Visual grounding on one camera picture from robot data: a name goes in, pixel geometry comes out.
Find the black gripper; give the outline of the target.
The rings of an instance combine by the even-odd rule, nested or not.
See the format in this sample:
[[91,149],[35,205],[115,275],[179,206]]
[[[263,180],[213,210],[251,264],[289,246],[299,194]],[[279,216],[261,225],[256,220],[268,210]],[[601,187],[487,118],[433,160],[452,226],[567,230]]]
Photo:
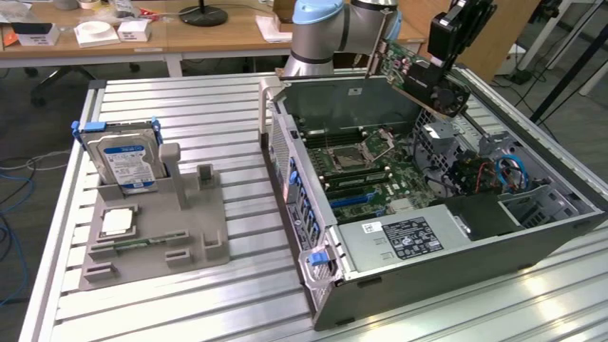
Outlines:
[[465,48],[473,43],[495,14],[492,1],[452,1],[447,12],[431,22],[428,53],[439,68],[452,67]]

